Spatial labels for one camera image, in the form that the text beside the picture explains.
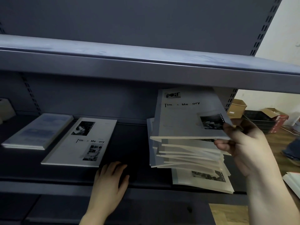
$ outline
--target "gray metal shelving unit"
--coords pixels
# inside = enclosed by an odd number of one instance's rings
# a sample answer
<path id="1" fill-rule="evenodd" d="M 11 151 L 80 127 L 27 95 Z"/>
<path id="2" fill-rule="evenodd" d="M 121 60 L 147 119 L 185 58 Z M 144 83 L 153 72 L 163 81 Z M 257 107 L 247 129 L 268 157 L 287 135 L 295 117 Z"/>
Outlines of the gray metal shelving unit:
<path id="1" fill-rule="evenodd" d="M 117 119 L 103 162 L 130 163 L 138 154 L 126 200 L 246 204 L 232 159 L 234 195 L 176 188 L 167 169 L 150 169 L 145 120 L 154 116 L 157 90 L 178 85 L 214 87 L 226 110 L 238 89 L 300 94 L 299 66 L 254 57 L 280 2 L 0 0 L 0 97 L 18 114 L 0 126 L 0 140 L 41 113 Z M 0 192 L 89 196 L 95 170 L 42 167 L 52 147 L 1 148 Z"/>

